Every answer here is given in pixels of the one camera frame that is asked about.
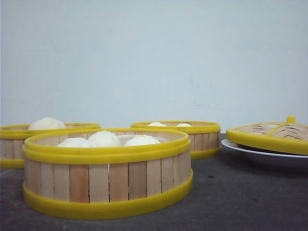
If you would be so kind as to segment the large white steamed bun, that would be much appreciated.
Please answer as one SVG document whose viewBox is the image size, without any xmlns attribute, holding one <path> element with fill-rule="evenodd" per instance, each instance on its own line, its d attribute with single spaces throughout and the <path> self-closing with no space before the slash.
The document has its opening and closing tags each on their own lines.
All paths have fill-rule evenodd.
<svg viewBox="0 0 308 231">
<path fill-rule="evenodd" d="M 64 129 L 66 125 L 53 117 L 44 117 L 30 124 L 28 130 Z"/>
</svg>

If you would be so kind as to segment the small white bun left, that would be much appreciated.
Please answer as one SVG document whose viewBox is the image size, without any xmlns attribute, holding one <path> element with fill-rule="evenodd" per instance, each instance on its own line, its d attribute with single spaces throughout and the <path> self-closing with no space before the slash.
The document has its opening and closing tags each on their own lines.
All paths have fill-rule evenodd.
<svg viewBox="0 0 308 231">
<path fill-rule="evenodd" d="M 166 124 L 163 124 L 161 122 L 152 122 L 152 123 L 148 124 L 148 126 L 151 126 L 151 127 L 166 127 Z"/>
</svg>

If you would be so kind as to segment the yellow rimmed bamboo steamer lid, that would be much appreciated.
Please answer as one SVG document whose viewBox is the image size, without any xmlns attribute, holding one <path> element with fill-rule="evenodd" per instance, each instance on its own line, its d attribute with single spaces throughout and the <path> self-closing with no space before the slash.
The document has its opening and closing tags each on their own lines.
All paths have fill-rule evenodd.
<svg viewBox="0 0 308 231">
<path fill-rule="evenodd" d="M 308 154 L 308 126 L 296 123 L 295 116 L 285 122 L 266 122 L 226 130 L 226 138 L 234 143 L 282 153 Z"/>
</svg>

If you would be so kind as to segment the white steamed bun left front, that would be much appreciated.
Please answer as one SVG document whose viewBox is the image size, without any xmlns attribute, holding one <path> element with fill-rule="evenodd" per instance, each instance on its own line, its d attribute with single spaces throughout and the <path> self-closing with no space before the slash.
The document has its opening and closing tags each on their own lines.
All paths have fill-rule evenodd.
<svg viewBox="0 0 308 231">
<path fill-rule="evenodd" d="M 93 148 L 96 145 L 89 140 L 76 137 L 76 138 L 67 138 L 63 142 L 57 145 L 57 147 L 67 147 L 67 148 Z"/>
</svg>

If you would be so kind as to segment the white plate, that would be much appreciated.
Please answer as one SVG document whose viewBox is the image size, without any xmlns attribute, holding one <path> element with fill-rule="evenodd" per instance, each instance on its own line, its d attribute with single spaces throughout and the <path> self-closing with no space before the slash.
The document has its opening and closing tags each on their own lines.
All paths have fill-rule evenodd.
<svg viewBox="0 0 308 231">
<path fill-rule="evenodd" d="M 227 139 L 221 141 L 221 145 L 234 151 L 238 151 L 245 158 L 263 167 L 281 169 L 285 171 L 308 171 L 308 157 L 294 154 L 276 154 L 262 151 L 252 151 L 240 148 L 236 143 Z"/>
</svg>

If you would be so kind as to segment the bamboo steamer basket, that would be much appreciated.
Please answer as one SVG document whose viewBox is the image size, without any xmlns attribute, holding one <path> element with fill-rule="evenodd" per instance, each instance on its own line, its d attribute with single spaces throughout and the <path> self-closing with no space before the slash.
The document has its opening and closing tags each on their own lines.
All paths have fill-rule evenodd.
<svg viewBox="0 0 308 231">
<path fill-rule="evenodd" d="M 128 140 L 151 135 L 159 144 L 68 148 L 59 144 L 93 130 L 37 135 L 23 145 L 26 204 L 49 216 L 113 219 L 150 213 L 186 197 L 193 184 L 189 136 L 176 130 L 114 128 Z"/>
<path fill-rule="evenodd" d="M 0 128 L 0 166 L 7 169 L 23 169 L 24 155 L 22 147 L 24 141 L 30 137 L 58 131 L 73 131 L 98 129 L 96 123 L 66 123 L 65 128 L 29 130 L 29 124 L 2 126 Z"/>
<path fill-rule="evenodd" d="M 161 122 L 166 124 L 166 127 L 151 127 L 148 124 L 152 122 Z M 191 127 L 177 127 L 178 123 L 190 123 Z M 132 128 L 165 128 L 169 130 L 178 130 L 189 135 L 191 141 L 191 159 L 204 159 L 215 156 L 219 153 L 220 132 L 219 123 L 208 121 L 189 121 L 189 120 L 161 120 L 161 121 L 146 121 L 135 122 L 131 124 Z"/>
</svg>

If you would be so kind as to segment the white steamed bun right front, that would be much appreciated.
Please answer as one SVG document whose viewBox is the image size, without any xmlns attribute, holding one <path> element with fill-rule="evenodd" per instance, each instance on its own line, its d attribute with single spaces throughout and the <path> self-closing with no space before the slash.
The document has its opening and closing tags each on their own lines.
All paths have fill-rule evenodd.
<svg viewBox="0 0 308 231">
<path fill-rule="evenodd" d="M 127 140 L 124 146 L 140 146 L 140 145 L 152 145 L 161 143 L 157 138 L 149 135 L 136 135 L 130 140 Z"/>
</svg>

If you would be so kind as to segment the small white bun right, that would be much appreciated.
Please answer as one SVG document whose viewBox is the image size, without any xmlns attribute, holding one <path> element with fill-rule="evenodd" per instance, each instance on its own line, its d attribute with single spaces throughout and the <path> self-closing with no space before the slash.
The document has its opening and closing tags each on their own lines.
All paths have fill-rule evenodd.
<svg viewBox="0 0 308 231">
<path fill-rule="evenodd" d="M 176 126 L 177 127 L 191 127 L 192 125 L 190 123 L 178 123 Z"/>
</svg>

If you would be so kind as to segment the small white bun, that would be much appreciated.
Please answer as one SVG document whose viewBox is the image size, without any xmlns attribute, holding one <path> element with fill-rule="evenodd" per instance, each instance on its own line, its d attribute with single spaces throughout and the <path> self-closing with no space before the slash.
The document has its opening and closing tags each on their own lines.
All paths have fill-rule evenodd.
<svg viewBox="0 0 308 231">
<path fill-rule="evenodd" d="M 148 126 L 151 126 L 151 127 L 166 127 L 166 124 L 163 124 L 161 122 L 152 122 L 152 123 L 148 124 Z"/>
<path fill-rule="evenodd" d="M 176 126 L 177 127 L 191 127 L 192 125 L 190 123 L 178 123 Z"/>
</svg>

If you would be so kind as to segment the white steamed bun middle front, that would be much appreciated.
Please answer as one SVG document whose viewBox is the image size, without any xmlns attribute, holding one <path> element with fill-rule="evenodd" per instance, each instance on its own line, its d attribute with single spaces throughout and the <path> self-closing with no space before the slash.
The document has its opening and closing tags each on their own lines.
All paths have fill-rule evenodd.
<svg viewBox="0 0 308 231">
<path fill-rule="evenodd" d="M 88 141 L 95 147 L 119 147 L 122 145 L 121 140 L 110 131 L 99 131 L 89 136 Z"/>
</svg>

